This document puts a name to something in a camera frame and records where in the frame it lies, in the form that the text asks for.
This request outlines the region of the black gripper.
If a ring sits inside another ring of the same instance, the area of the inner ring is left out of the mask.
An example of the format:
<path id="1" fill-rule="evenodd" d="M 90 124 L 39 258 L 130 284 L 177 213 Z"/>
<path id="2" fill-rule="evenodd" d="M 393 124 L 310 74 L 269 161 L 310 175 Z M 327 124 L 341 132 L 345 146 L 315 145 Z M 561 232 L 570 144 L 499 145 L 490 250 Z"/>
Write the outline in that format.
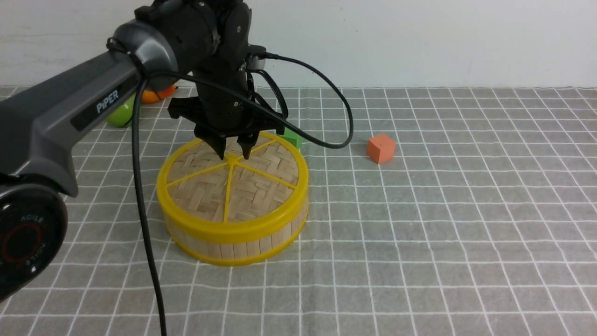
<path id="1" fill-rule="evenodd" d="M 197 96 L 173 98 L 168 112 L 194 123 L 194 134 L 224 160 L 235 137 L 248 160 L 262 131 L 283 134 L 286 102 L 264 70 L 266 48 L 250 44 L 252 10 L 242 0 L 196 0 L 206 15 L 213 51 L 191 70 Z"/>

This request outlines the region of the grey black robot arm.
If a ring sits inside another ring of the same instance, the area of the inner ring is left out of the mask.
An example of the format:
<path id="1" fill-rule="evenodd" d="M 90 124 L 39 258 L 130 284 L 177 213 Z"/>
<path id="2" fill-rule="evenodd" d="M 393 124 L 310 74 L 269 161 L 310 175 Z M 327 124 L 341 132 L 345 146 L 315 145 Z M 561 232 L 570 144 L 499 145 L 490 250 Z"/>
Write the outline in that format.
<path id="1" fill-rule="evenodd" d="M 223 156 L 237 138 L 248 158 L 262 131 L 284 131 L 248 80 L 264 64 L 250 45 L 251 9 L 241 0 L 156 0 L 136 9 L 107 51 L 1 102 L 1 300 L 36 278 L 68 227 L 62 194 L 77 196 L 72 148 L 132 97 L 192 74 L 198 96 L 173 98 L 168 113 Z"/>

